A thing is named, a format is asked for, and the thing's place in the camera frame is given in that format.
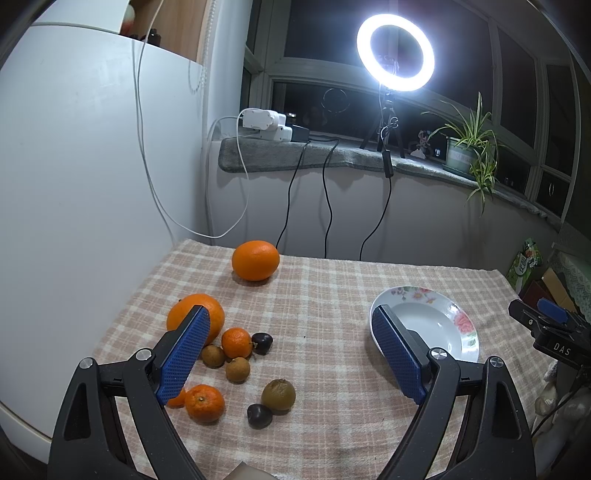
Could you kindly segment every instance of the plate rim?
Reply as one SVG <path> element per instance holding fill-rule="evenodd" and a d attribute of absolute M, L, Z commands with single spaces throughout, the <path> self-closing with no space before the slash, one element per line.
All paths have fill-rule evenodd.
<path fill-rule="evenodd" d="M 374 330 L 372 329 L 372 326 L 371 326 L 371 316 L 372 316 L 372 313 L 375 310 L 374 304 L 377 301 L 377 299 L 380 298 L 384 293 L 389 292 L 391 290 L 395 290 L 396 288 L 404 288 L 404 287 L 424 288 L 426 290 L 430 290 L 432 292 L 435 292 L 435 293 L 441 295 L 442 297 L 444 297 L 445 299 L 449 300 L 451 303 L 453 303 L 468 318 L 468 320 L 470 320 L 470 323 L 474 327 L 474 332 L 476 333 L 476 359 L 475 360 L 463 360 L 463 361 L 477 363 L 478 362 L 478 359 L 480 358 L 480 340 L 478 338 L 478 330 L 476 330 L 476 326 L 474 325 L 474 322 L 468 316 L 468 314 L 466 313 L 466 311 L 462 307 L 460 307 L 454 300 L 452 300 L 451 298 L 449 298 L 447 295 L 444 295 L 443 293 L 441 293 L 441 292 L 439 292 L 437 290 L 433 290 L 432 288 L 420 287 L 418 285 L 400 285 L 400 286 L 396 286 L 396 287 L 386 288 L 385 290 L 383 290 L 382 292 L 380 292 L 374 298 L 373 302 L 371 303 L 371 306 L 369 307 L 369 314 L 368 314 L 368 328 L 369 328 L 369 334 L 371 335 L 371 338 L 374 341 L 374 345 L 378 348 L 379 353 L 381 353 L 382 356 L 384 355 L 384 353 L 382 352 L 382 349 L 379 347 L 378 341 L 375 339 Z"/>

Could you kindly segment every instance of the checkered cloth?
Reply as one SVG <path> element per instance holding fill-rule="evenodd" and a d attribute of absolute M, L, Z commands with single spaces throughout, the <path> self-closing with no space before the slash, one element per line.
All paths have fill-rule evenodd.
<path fill-rule="evenodd" d="M 199 425 L 183 408 L 167 408 L 208 479 L 223 479 L 241 461 L 302 480 L 378 476 L 417 409 L 398 389 L 368 332 L 369 308 L 389 287 L 427 287 L 463 308 L 478 331 L 480 361 L 491 355 L 505 360 L 533 418 L 536 390 L 550 359 L 532 348 L 528 330 L 508 316 L 507 306 L 516 297 L 498 271 L 281 257 L 277 272 L 254 284 L 233 274 L 231 256 L 228 248 L 182 242 L 148 276 L 95 350 L 95 358 L 105 363 L 153 347 L 165 332 L 170 308 L 197 292 L 219 300 L 225 329 L 272 334 L 271 352 L 251 358 L 244 384 L 228 382 L 223 368 L 195 364 L 187 386 L 205 383 L 222 392 L 226 412 L 219 422 Z M 266 429 L 252 430 L 246 408 L 259 402 L 274 378 L 293 383 L 295 405 Z M 456 401 L 431 473 L 447 465 L 464 405 L 465 400 Z M 153 475 L 126 400 L 118 399 L 118 406 L 138 470 Z"/>

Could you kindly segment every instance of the window sill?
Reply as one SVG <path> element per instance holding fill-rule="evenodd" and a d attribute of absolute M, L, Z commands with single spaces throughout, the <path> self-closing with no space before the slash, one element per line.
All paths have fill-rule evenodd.
<path fill-rule="evenodd" d="M 359 141 L 341 140 L 328 166 L 331 168 L 350 167 L 357 170 L 383 172 L 382 155 L 376 151 L 359 149 L 359 143 Z M 306 149 L 300 169 L 322 168 L 324 160 L 333 145 L 332 142 L 312 142 Z M 302 143 L 269 142 L 254 138 L 242 138 L 240 140 L 240 148 L 248 173 L 294 170 L 303 146 Z M 236 139 L 226 138 L 222 140 L 218 165 L 228 173 L 241 173 L 244 171 L 238 157 Z M 402 174 L 436 179 L 468 189 L 476 187 L 475 181 L 448 172 L 443 169 L 442 164 L 435 161 L 421 160 L 414 157 L 400 158 L 398 154 L 392 153 L 392 165 L 395 172 Z M 495 197 L 518 208 L 523 208 L 532 215 L 538 215 L 546 219 L 553 228 L 560 229 L 560 221 L 549 216 L 545 211 L 525 197 L 520 196 L 517 192 L 512 192 L 502 184 L 497 185 L 493 191 Z"/>

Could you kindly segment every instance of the flower pot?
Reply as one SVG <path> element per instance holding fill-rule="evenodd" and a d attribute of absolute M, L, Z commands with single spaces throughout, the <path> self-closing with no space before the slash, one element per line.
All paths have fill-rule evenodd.
<path fill-rule="evenodd" d="M 470 165 L 478 158 L 473 148 L 464 149 L 464 145 L 456 146 L 457 138 L 447 137 L 447 156 L 445 163 L 448 167 L 464 173 L 470 173 Z"/>

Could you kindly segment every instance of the plate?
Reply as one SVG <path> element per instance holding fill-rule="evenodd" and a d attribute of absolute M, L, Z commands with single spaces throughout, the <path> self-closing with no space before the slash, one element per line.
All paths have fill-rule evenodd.
<path fill-rule="evenodd" d="M 422 287 L 384 290 L 369 310 L 369 331 L 381 352 L 371 326 L 371 316 L 380 305 L 388 305 L 409 330 L 417 332 L 429 348 L 439 346 L 456 360 L 477 362 L 478 334 L 472 321 L 445 295 Z"/>

